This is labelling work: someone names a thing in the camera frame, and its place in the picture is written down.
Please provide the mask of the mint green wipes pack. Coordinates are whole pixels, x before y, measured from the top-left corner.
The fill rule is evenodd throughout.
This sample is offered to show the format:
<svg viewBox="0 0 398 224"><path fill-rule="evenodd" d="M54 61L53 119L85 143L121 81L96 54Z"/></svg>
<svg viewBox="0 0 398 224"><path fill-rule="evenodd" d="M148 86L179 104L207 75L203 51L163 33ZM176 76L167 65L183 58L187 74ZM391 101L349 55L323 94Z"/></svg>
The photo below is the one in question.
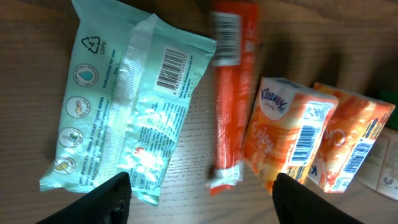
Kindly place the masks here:
<svg viewBox="0 0 398 224"><path fill-rule="evenodd" d="M39 181L88 193L121 172L157 206L192 94L216 41L120 1L73 0L80 19L55 159Z"/></svg>

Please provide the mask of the orange tissue packet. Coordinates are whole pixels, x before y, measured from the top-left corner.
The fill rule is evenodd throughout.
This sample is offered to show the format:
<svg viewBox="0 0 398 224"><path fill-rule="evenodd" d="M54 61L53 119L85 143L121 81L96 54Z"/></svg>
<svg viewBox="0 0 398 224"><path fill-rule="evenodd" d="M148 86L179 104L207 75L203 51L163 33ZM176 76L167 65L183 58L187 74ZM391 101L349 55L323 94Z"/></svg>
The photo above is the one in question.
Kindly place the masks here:
<svg viewBox="0 0 398 224"><path fill-rule="evenodd" d="M333 95L284 78L262 78L243 153L269 193L280 173L305 183L337 106L338 99Z"/></svg>

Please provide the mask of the red stick packet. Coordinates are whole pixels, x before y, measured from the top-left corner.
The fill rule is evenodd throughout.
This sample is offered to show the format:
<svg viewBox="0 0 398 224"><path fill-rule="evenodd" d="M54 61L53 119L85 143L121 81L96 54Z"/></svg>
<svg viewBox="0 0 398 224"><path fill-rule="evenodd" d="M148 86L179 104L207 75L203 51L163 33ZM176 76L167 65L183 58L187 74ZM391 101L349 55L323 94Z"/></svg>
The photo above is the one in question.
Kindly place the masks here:
<svg viewBox="0 0 398 224"><path fill-rule="evenodd" d="M210 195L232 189L243 179L242 146L249 117L257 47L259 5L217 1L212 12L217 40L215 67L216 143Z"/></svg>

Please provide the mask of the green lidded white canister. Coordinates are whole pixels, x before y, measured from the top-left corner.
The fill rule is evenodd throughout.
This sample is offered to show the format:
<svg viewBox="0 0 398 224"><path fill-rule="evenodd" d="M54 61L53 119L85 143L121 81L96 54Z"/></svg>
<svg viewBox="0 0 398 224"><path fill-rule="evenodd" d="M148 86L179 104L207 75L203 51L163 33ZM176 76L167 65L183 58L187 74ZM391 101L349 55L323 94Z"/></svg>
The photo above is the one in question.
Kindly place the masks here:
<svg viewBox="0 0 398 224"><path fill-rule="evenodd" d="M397 200L397 109L388 118L356 178L371 190Z"/></svg>

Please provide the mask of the orange snack packet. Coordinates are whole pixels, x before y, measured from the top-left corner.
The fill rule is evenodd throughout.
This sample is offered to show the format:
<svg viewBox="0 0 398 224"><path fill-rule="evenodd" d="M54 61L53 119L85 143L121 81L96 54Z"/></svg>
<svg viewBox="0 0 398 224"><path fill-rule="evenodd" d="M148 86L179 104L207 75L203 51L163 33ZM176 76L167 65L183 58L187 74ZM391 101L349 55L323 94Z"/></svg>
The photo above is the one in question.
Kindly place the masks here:
<svg viewBox="0 0 398 224"><path fill-rule="evenodd" d="M343 193L361 167L395 105L316 83L313 87L338 98L308 173L325 193Z"/></svg>

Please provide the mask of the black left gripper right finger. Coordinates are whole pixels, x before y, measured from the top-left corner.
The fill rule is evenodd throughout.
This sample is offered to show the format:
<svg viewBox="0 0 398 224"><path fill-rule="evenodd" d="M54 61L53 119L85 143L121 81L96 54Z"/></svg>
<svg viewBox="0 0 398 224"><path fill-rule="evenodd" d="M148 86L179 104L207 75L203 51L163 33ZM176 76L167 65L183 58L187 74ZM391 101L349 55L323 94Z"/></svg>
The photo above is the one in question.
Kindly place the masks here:
<svg viewBox="0 0 398 224"><path fill-rule="evenodd" d="M272 200L280 224L363 224L285 173L273 183Z"/></svg>

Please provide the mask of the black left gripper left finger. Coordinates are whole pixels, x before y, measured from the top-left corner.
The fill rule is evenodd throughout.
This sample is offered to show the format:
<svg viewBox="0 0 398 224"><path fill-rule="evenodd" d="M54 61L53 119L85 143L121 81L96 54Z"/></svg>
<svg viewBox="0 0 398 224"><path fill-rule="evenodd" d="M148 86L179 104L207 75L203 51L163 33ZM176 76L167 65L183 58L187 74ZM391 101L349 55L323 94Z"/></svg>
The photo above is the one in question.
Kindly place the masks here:
<svg viewBox="0 0 398 224"><path fill-rule="evenodd" d="M131 197L129 174L120 172L38 224L126 224Z"/></svg>

